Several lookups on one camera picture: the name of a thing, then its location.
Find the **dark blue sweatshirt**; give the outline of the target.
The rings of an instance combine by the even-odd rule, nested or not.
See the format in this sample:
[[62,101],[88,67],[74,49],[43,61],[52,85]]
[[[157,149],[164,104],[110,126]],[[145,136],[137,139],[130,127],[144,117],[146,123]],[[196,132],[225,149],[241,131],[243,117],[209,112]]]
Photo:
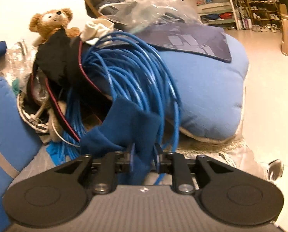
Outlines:
[[123,174],[119,182],[141,185],[151,169],[160,125],[159,115],[145,112],[134,102],[118,98],[104,122],[80,139],[81,152],[101,158],[109,152],[125,151],[128,146],[135,145],[133,170]]

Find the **turquoise cloth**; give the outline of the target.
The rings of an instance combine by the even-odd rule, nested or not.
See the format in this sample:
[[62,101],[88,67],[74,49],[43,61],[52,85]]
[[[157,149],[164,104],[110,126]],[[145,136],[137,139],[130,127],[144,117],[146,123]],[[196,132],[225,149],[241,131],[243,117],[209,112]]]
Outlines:
[[51,141],[47,146],[47,153],[50,155],[51,159],[60,161],[59,150],[61,148],[60,142],[53,142]]

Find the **right blue striped pillow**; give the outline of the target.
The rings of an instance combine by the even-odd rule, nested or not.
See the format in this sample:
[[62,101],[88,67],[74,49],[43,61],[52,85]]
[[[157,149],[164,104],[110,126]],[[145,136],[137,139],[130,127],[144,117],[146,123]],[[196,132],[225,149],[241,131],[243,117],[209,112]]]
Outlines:
[[41,140],[21,119],[16,97],[0,77],[0,197],[40,148]]

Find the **striped canvas bag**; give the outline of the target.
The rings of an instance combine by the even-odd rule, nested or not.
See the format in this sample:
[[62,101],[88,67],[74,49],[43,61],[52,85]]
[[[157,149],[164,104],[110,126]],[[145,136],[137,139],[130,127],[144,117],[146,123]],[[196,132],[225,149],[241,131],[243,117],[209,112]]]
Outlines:
[[41,106],[33,106],[25,97],[26,94],[24,92],[20,92],[17,95],[19,115],[21,119],[36,132],[41,142],[47,145],[51,141],[51,138],[46,103],[42,103]]

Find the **light blue cushion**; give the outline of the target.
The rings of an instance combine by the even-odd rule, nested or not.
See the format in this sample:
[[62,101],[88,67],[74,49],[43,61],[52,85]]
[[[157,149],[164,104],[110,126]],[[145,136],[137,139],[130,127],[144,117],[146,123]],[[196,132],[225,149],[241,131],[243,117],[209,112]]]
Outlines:
[[225,37],[229,63],[191,53],[160,53],[180,94],[180,131],[201,142],[224,143],[238,134],[243,122],[249,61],[243,45]]

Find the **dark printed mat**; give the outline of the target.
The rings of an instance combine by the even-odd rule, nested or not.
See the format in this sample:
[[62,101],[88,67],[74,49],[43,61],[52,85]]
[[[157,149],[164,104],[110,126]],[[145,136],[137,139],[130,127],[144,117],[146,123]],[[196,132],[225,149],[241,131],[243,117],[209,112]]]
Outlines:
[[226,63],[232,60],[222,28],[199,23],[174,23],[152,25],[134,35],[160,50],[204,55]]

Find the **brown teddy bear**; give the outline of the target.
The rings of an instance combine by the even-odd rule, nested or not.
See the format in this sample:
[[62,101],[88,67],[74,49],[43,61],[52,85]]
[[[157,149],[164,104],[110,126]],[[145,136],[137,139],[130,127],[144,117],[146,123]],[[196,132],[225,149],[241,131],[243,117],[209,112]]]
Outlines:
[[53,9],[43,14],[35,14],[29,23],[29,30],[38,33],[39,37],[33,42],[35,47],[45,43],[53,34],[61,28],[65,29],[66,35],[74,38],[80,35],[77,27],[68,28],[73,19],[73,13],[69,8]]

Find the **shoe rack shelf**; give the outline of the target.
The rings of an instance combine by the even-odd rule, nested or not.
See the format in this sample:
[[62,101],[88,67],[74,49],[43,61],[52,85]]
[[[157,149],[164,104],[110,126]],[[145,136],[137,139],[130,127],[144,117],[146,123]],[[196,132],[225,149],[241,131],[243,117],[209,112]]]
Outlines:
[[279,0],[230,0],[238,30],[276,33],[281,25]]

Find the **clear plastic bag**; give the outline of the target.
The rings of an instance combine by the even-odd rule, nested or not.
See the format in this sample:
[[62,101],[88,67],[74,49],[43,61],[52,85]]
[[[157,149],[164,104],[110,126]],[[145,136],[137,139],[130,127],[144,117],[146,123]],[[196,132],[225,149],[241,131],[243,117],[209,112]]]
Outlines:
[[196,10],[183,0],[110,0],[98,12],[118,29],[132,33],[151,25],[201,22]]

